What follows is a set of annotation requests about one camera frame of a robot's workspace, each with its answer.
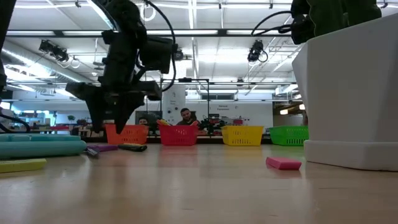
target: green basket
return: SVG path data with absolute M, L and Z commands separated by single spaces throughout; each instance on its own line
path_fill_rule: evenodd
M 308 140 L 308 126 L 279 126 L 269 128 L 273 144 L 281 146 L 303 146 Z

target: white planter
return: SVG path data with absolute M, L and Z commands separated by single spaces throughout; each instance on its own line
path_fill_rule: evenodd
M 308 161 L 398 170 L 398 14 L 309 40 L 293 61 Z

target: man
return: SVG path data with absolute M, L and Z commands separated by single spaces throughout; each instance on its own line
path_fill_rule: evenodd
M 148 125 L 149 125 L 149 124 L 148 124 L 148 119 L 146 119 L 145 117 L 141 117 L 141 118 L 139 118 L 139 120 L 138 120 L 138 124 L 148 126 Z
M 192 116 L 191 111 L 188 108 L 181 109 L 181 117 L 182 121 L 178 122 L 177 125 L 191 125 L 193 122 L 197 121 L 197 118 Z

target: yellow basket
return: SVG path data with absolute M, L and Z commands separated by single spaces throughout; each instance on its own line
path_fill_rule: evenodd
M 224 126 L 224 144 L 229 146 L 259 146 L 262 139 L 263 126 Z

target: metal frame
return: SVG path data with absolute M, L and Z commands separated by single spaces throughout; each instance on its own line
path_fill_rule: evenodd
M 205 81 L 209 80 L 208 78 L 199 78 L 199 79 L 192 79 L 192 81 L 199 80 L 199 81 Z M 164 81 L 171 81 L 171 79 L 163 79 L 160 82 L 157 82 L 158 84 L 166 84 L 170 82 L 164 82 Z M 12 82 L 10 83 L 11 85 L 57 85 L 57 86 L 64 86 L 67 83 L 56 83 L 56 82 L 41 82 L 41 83 L 36 83 L 36 82 Z M 92 83 L 87 83 L 87 84 L 92 84 L 92 85 L 99 85 L 99 82 L 92 82 Z M 208 85 L 289 85 L 289 84 L 297 84 L 297 82 L 210 82 L 208 81 Z M 187 83 L 187 82 L 179 82 L 176 80 L 174 82 L 174 85 L 202 85 L 201 83 L 198 82 L 192 82 L 192 83 Z
M 102 38 L 103 30 L 8 30 L 7 37 L 23 38 Z M 176 37 L 252 37 L 251 29 L 175 29 Z M 66 32 L 82 33 L 82 35 L 66 35 Z M 148 36 L 171 37 L 168 29 L 148 29 Z M 288 34 L 262 34 L 258 37 L 290 37 Z

